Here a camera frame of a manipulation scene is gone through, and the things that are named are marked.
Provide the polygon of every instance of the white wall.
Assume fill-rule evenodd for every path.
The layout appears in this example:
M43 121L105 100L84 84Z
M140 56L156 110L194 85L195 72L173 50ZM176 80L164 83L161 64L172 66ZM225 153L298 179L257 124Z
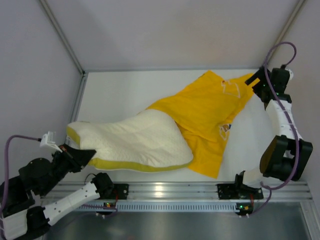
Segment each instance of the white wall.
M36 0L1 1L0 46L1 184L9 136L41 137L51 130L63 142L80 74ZM10 176L41 156L50 154L38 142L13 140Z
M48 0L86 70L256 68L297 0Z
M286 36L297 47L295 60L289 67L294 80L287 92L292 98L293 117L304 140L312 142L313 153L303 177L320 212L320 1L309 0ZM286 63L292 56L289 46L276 53L272 66Z

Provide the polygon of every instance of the white table surface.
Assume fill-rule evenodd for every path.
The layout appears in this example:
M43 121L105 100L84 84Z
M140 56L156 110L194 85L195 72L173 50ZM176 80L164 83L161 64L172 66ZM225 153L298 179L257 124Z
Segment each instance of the white table surface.
M225 80L255 69L212 70ZM117 122L143 111L158 99L174 95L206 70L127 71L89 73L78 121ZM273 139L272 125L264 105L253 96L232 124L217 179L188 168L144 173L133 170L106 171L114 182L212 182L234 181L235 174L259 166L260 158ZM64 181L84 181L99 170L87 166L82 172L68 174Z

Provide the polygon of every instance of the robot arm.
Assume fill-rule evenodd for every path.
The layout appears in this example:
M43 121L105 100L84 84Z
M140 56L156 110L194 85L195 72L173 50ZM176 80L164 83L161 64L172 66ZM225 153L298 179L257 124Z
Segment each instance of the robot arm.
M107 198L114 184L106 173L97 174L91 182L71 195L52 204L35 206L32 193L45 196L69 172L77 173L96 153L95 150L77 150L66 144L59 146L52 162L45 158L32 160L19 170L19 176L9 180L8 198L2 211L2 225L7 240L32 240L44 235L58 220L81 205ZM0 200L4 184L0 186Z
M267 71L267 73L273 89L292 123L289 122L285 111L281 108L278 101L275 100L268 85L264 67L261 67L245 83L250 85L254 80L259 79L259 82L252 88L254 93L264 103L264 108L271 120L275 137L262 155L258 167L237 174L235 184L240 191L242 189L247 192L256 192L261 187L261 181L267 183L270 177L285 181L289 177L294 169L296 157L296 141L292 126L299 139L299 159L297 169L291 180L297 181L300 179L313 151L312 144L304 141L297 130L291 111L292 100L290 95L285 94L285 89L289 80L293 78L293 73L284 68L274 68L272 72Z

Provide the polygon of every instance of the yellow cloth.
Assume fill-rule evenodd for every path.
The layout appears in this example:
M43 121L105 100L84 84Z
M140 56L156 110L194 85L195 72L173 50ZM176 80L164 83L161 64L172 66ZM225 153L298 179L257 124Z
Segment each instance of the yellow cloth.
M176 95L148 107L175 120L193 153L188 166L191 170L218 177L231 123L253 95L252 88L245 84L251 76L224 80L207 71Z

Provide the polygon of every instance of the pillow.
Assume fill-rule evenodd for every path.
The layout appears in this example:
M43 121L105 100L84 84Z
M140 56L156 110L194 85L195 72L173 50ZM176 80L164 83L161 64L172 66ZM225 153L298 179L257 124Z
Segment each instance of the pillow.
M72 122L67 135L79 149L96 150L89 165L100 170L169 171L193 159L175 121L154 109L115 123Z

